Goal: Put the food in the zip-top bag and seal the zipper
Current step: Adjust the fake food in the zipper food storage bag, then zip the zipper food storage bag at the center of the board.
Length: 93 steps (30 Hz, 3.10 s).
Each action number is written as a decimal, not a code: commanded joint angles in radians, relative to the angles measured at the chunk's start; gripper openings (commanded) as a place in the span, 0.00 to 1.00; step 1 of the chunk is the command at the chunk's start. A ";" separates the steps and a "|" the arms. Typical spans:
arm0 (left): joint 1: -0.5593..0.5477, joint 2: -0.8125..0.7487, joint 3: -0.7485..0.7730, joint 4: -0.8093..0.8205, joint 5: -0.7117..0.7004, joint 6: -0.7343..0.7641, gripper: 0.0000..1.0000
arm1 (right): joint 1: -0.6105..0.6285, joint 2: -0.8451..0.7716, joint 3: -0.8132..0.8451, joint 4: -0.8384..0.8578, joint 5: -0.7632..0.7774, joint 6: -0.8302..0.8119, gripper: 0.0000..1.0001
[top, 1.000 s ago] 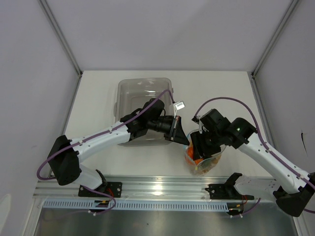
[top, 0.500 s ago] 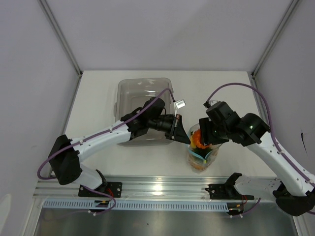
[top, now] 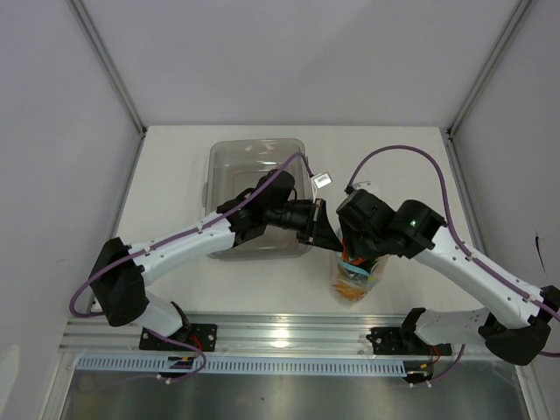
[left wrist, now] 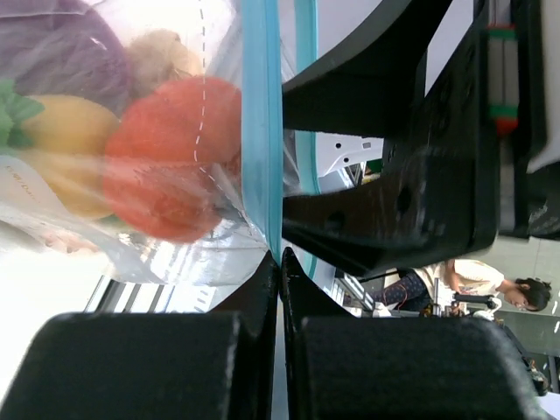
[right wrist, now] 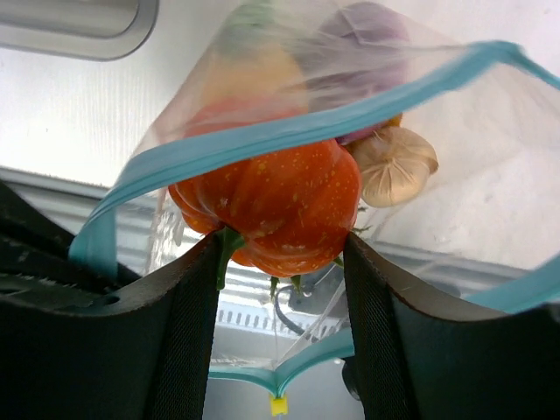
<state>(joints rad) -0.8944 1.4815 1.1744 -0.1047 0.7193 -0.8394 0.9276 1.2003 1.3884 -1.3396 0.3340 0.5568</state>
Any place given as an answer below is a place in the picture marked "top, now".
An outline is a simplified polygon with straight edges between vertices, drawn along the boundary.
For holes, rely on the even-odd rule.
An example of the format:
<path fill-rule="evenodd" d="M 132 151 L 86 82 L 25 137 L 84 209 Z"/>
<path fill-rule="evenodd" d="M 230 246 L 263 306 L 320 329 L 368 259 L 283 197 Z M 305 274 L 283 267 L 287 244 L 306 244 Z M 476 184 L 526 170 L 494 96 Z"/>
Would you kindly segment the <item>orange toy pumpkin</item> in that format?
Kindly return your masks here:
<path fill-rule="evenodd" d="M 353 266 L 359 266 L 365 262 L 363 258 L 353 258 L 349 255 L 347 248 L 344 248 L 341 254 L 341 259 L 344 263 L 351 264 Z"/>

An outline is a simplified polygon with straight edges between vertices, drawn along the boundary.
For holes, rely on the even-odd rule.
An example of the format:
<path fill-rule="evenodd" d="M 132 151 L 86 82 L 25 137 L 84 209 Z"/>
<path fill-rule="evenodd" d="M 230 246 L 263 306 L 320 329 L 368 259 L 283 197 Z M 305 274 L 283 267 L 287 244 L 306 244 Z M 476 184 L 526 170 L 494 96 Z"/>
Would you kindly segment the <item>clear zip top bag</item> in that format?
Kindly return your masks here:
<path fill-rule="evenodd" d="M 347 302 L 338 296 L 333 289 L 336 283 L 349 284 L 367 290 L 367 294 L 383 279 L 389 256 L 383 255 L 373 260 L 365 260 L 359 266 L 345 263 L 341 259 L 342 252 L 331 253 L 331 280 L 330 288 L 334 296 L 344 305 L 354 305 L 357 302 Z"/>

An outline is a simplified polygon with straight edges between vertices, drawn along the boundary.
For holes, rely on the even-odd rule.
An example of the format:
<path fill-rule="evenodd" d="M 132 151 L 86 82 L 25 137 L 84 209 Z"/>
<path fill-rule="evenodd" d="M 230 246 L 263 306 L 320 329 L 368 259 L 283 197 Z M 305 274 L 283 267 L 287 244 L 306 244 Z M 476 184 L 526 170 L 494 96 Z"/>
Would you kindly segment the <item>yellow toy ginger root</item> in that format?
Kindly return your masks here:
<path fill-rule="evenodd" d="M 332 287 L 338 296 L 347 302 L 360 301 L 367 295 L 367 290 L 360 287 L 356 288 L 346 283 L 336 283 Z"/>

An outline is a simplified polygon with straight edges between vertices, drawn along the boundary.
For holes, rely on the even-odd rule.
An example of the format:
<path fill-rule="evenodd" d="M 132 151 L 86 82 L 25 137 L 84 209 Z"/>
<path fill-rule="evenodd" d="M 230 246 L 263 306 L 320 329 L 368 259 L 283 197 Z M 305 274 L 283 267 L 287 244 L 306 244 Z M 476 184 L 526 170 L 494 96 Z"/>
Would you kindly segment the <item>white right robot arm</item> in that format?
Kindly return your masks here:
<path fill-rule="evenodd" d="M 475 298 L 472 311 L 412 309 L 399 331 L 401 346 L 419 353 L 427 346 L 485 346 L 493 355 L 527 366 L 550 336 L 549 304 L 559 307 L 558 289 L 539 288 L 470 250 L 450 222 L 424 203 L 409 199 L 397 210 L 364 189 L 349 186 L 336 210 L 348 255 L 405 257 L 435 270 Z"/>

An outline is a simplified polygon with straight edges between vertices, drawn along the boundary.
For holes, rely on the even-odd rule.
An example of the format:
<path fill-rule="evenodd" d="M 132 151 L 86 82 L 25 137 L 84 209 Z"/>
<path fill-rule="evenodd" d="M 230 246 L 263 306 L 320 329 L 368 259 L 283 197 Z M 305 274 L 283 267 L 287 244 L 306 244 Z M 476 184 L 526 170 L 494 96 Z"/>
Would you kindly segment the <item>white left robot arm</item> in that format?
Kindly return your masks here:
<path fill-rule="evenodd" d="M 91 272 L 90 288 L 112 327 L 133 322 L 158 334 L 172 350 L 190 339 L 186 315 L 174 302 L 148 293 L 147 287 L 189 260 L 239 247 L 272 226 L 291 231 L 297 242 L 340 252 L 323 199 L 298 199 L 295 179 L 271 170 L 183 232 L 137 245 L 115 237 L 106 241 Z"/>

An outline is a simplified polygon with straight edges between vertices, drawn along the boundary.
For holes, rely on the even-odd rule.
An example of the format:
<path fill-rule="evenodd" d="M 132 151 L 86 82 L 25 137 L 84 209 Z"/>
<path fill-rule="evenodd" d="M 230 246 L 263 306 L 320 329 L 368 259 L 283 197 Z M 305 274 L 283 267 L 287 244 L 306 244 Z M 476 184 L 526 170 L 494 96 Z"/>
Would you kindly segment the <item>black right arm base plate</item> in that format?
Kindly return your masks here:
<path fill-rule="evenodd" d="M 399 327 L 373 327 L 366 335 L 376 355 L 451 356 L 450 344 L 428 345 L 413 332 L 401 333 Z"/>

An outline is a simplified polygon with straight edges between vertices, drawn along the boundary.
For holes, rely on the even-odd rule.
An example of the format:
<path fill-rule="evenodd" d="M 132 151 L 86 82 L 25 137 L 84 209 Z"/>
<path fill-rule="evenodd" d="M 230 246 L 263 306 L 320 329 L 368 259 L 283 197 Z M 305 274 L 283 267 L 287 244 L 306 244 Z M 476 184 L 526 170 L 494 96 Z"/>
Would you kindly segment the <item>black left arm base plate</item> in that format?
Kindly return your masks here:
<path fill-rule="evenodd" d="M 218 326 L 216 324 L 191 324 L 189 331 L 181 328 L 168 340 L 196 347 L 202 352 L 213 352 L 217 338 Z M 139 340 L 139 349 L 144 351 L 186 351 L 183 346 L 170 343 L 168 340 L 161 340 L 144 328 Z"/>

